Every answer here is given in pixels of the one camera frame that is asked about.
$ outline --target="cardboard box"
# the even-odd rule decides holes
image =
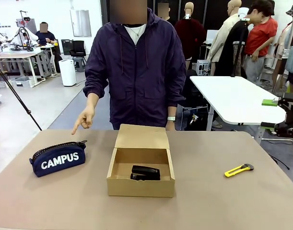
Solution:
[[[133,165],[160,170],[159,181],[130,179]],[[173,197],[175,177],[165,128],[121,125],[107,175],[109,196]]]

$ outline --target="jacket zipper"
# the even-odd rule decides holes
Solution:
[[[135,45],[135,78],[134,78],[134,85],[133,85],[133,96],[134,96],[134,113],[135,113],[135,120],[137,124],[137,99],[136,99],[136,81],[137,81],[137,45]]]
[[[55,148],[59,148],[61,146],[68,146],[68,145],[80,146],[80,145],[83,145],[85,142],[87,142],[87,140],[80,141],[80,142],[67,142],[67,143],[62,143],[62,144],[58,144],[58,145],[53,145],[53,146],[47,147],[45,149],[41,149],[32,156],[32,162],[35,162],[35,160],[39,156],[41,156],[43,153],[47,152],[48,150],[52,150]]]

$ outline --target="hand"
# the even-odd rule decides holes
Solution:
[[[257,61],[259,56],[259,50],[255,50],[255,52],[252,54],[252,61],[255,62]]]
[[[74,135],[76,133],[79,125],[81,125],[84,129],[90,128],[93,123],[92,119],[94,115],[95,115],[95,109],[92,106],[87,106],[82,111],[82,113],[78,116],[71,134]]]
[[[176,131],[175,122],[174,121],[167,121],[165,129],[166,129],[166,131]]]

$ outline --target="white trash can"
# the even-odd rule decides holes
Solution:
[[[73,60],[59,61],[62,83],[64,86],[73,86],[77,83],[76,72]]]

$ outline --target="black chair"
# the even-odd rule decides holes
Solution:
[[[197,76],[196,71],[193,69],[187,70],[186,81],[182,91],[182,95],[186,99],[178,103],[180,106],[182,106],[180,130],[182,130],[185,111],[208,108],[207,101],[203,98],[203,95],[200,93],[200,91],[196,88],[196,86],[191,81],[190,79],[191,76]]]
[[[73,41],[73,49],[70,50],[70,55],[73,58],[82,57],[85,60],[84,41]]]

